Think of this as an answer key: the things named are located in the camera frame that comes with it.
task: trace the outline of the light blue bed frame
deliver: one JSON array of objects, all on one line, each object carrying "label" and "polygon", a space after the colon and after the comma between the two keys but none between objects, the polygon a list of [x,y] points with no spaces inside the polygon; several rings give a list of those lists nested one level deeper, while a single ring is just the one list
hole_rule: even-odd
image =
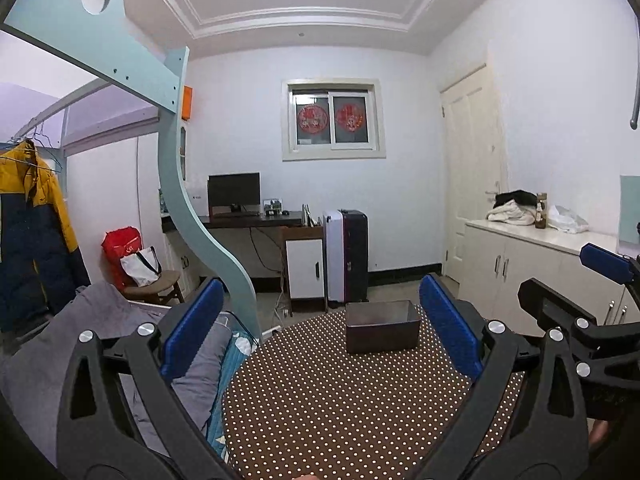
[{"label": "light blue bed frame", "polygon": [[[154,131],[158,131],[158,170],[169,213],[193,253],[225,283],[233,311],[260,338],[255,291],[249,275],[198,220],[182,183],[178,111],[182,110],[189,49],[170,51],[163,64],[129,35],[124,1],[105,0],[105,3],[102,12],[95,15],[84,9],[81,0],[17,0],[12,7],[2,30],[100,78],[61,99],[25,128],[32,129],[53,113],[104,88],[105,82],[157,106],[159,123]],[[128,137],[146,133],[134,128]]]}]

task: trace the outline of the open bin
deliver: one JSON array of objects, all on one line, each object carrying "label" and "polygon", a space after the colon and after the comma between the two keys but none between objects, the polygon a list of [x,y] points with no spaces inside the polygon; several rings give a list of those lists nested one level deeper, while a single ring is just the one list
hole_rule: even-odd
[{"label": "open bin", "polygon": [[418,346],[420,313],[409,301],[347,303],[347,352],[391,352]]}]

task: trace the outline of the door frame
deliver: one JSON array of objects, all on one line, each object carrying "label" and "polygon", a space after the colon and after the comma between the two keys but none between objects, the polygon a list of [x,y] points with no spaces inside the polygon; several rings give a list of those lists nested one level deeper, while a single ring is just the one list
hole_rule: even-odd
[{"label": "door frame", "polygon": [[455,78],[451,83],[442,86],[441,89],[438,90],[440,95],[440,107],[442,110],[442,129],[443,129],[443,140],[444,140],[444,156],[445,156],[445,239],[444,239],[444,250],[442,251],[442,274],[443,276],[447,276],[447,266],[448,266],[448,254],[449,250],[449,228],[448,222],[452,217],[452,204],[450,202],[450,157],[449,157],[449,143],[447,142],[447,122],[444,118],[444,103],[442,99],[442,95],[447,90],[453,88],[458,83],[463,82],[466,78],[471,77],[473,74],[480,72],[482,69],[487,69],[487,79],[488,79],[488,88],[490,90],[490,95],[493,97],[495,113],[496,113],[496,126],[498,131],[499,145],[497,146],[498,150],[498,159],[500,160],[500,192],[506,192],[508,189],[509,182],[509,174],[508,174],[508,165],[507,165],[507,151],[506,151],[506,138],[504,135],[505,127],[503,122],[502,115],[502,100],[500,98],[500,92],[495,83],[494,77],[494,69],[493,64],[491,62],[490,56],[487,57],[487,60],[480,65],[476,65],[473,69],[465,72],[463,76],[459,76]]}]

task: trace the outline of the orange box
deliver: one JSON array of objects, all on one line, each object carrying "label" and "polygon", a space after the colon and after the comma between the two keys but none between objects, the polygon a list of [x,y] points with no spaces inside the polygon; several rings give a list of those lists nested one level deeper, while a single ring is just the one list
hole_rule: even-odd
[{"label": "orange box", "polygon": [[191,99],[193,97],[193,88],[190,86],[184,87],[184,93],[182,94],[182,120],[188,121],[191,119]]}]

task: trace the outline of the brown tablecloth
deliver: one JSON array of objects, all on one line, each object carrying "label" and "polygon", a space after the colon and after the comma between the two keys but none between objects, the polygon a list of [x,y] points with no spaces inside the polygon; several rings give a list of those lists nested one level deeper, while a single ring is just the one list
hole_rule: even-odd
[{"label": "brown tablecloth", "polygon": [[[223,400],[230,464],[248,479],[401,479],[471,386],[419,310],[420,344],[409,351],[347,354],[343,312],[270,338]],[[500,442],[521,381],[512,375],[478,454]]]}]

